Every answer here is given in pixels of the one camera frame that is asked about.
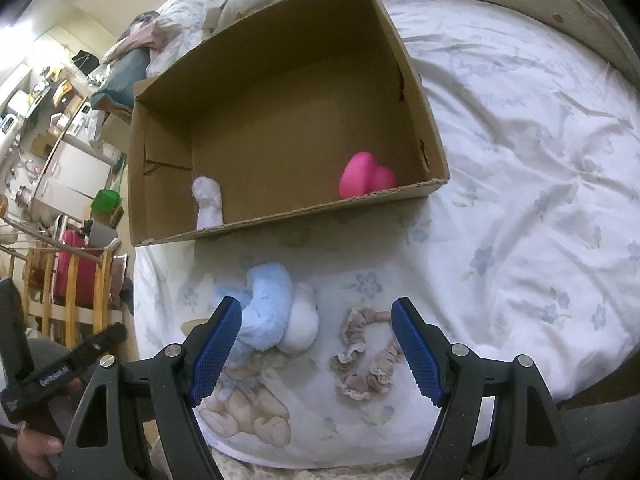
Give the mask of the person's left hand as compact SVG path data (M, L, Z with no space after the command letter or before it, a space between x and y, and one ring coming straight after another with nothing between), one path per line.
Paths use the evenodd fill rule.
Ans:
M67 392L51 402L55 411L54 421L61 424L60 431L63 437L67 436L74 418L77 406L74 401L76 392L83 388L82 381L75 378L66 386ZM50 457L60 455L63 446L61 439L25 426L17 437L15 448L17 456L31 476L37 479L55 479L56 469L52 465Z

